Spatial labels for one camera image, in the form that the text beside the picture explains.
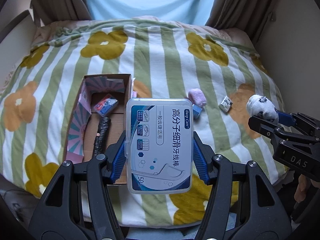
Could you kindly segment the person's right hand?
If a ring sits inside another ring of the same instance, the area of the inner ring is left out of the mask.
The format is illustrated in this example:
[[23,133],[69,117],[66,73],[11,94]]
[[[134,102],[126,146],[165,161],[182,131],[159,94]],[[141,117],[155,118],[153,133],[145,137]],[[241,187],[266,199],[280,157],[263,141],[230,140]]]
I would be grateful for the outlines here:
[[306,191],[310,185],[310,179],[301,174],[298,178],[298,186],[294,195],[294,199],[297,203],[301,203],[306,198]]

